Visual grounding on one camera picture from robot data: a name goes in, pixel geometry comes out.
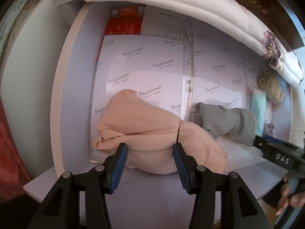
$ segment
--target white quilted fabric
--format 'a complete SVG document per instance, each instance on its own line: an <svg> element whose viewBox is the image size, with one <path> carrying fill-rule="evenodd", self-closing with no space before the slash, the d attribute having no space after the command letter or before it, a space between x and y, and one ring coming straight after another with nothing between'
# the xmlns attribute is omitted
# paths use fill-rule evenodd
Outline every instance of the white quilted fabric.
<svg viewBox="0 0 305 229"><path fill-rule="evenodd" d="M235 0L84 0L131 1L170 9L202 20L231 35L260 56L265 56L263 49L264 32L268 28L254 14ZM297 86L303 80L303 70L294 53L287 53L278 41L281 55L276 67L273 67L290 85Z"/></svg>

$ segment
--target white foam sheet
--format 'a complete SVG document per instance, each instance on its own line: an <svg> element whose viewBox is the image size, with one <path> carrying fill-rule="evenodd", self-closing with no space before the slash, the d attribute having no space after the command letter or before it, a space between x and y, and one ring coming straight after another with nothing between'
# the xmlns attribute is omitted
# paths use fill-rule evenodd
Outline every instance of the white foam sheet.
<svg viewBox="0 0 305 229"><path fill-rule="evenodd" d="M228 140L224 136L216 139L216 142L227 152L226 167L224 172L240 169L264 161L262 152L254 146L239 144Z"/></svg>
<svg viewBox="0 0 305 229"><path fill-rule="evenodd" d="M142 36L105 36L94 80L91 137L109 100L122 89L133 89L144 101L181 117L183 44ZM94 155L105 156L94 150Z"/></svg>

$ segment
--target human hand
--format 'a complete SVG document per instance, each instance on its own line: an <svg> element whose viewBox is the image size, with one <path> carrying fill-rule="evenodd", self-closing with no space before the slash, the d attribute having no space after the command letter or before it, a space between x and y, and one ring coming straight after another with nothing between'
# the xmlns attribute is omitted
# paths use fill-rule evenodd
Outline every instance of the human hand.
<svg viewBox="0 0 305 229"><path fill-rule="evenodd" d="M281 188L281 195L282 197L279 200L279 205L277 207L276 216L279 216L282 212L283 209L287 208L288 205L290 204L290 206L296 208L296 207L303 207L305 204L305 191L301 192L299 194L295 194L293 197L291 197L291 199L289 200L289 198L287 197L289 194L289 187L288 187L288 176L284 176L283 181L285 182L285 184L283 185L283 187Z"/></svg>

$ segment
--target gray cloth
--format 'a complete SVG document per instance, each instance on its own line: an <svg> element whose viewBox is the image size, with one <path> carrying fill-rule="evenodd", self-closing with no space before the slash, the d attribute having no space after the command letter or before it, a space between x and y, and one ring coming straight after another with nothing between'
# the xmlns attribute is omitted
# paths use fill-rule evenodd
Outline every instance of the gray cloth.
<svg viewBox="0 0 305 229"><path fill-rule="evenodd" d="M200 102L196 104L192 122L201 126L214 139L225 135L248 146L255 139L255 116L248 109L226 109L224 106Z"/></svg>
<svg viewBox="0 0 305 229"><path fill-rule="evenodd" d="M274 124L273 123L265 123L264 124L264 130L263 130L263 136L264 135L269 135L271 137L274 137L276 138L276 135L275 135L276 131L275 131L275 128L274 128Z"/></svg>

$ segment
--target beige fabric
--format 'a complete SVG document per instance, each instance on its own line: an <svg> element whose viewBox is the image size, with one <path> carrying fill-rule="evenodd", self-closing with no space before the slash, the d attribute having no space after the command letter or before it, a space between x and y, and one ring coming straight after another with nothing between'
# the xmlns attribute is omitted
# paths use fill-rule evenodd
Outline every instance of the beige fabric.
<svg viewBox="0 0 305 229"><path fill-rule="evenodd" d="M284 98L284 92L276 77L276 73L271 71L265 77L258 80L260 89L266 92L268 97L273 103L280 103Z"/></svg>
<svg viewBox="0 0 305 229"><path fill-rule="evenodd" d="M150 105L126 89L116 94L97 123L99 136L92 139L97 150L112 155L121 142L128 146L126 164L155 173L176 172L172 146L180 142L186 154L211 171L222 173L226 152L200 126Z"/></svg>

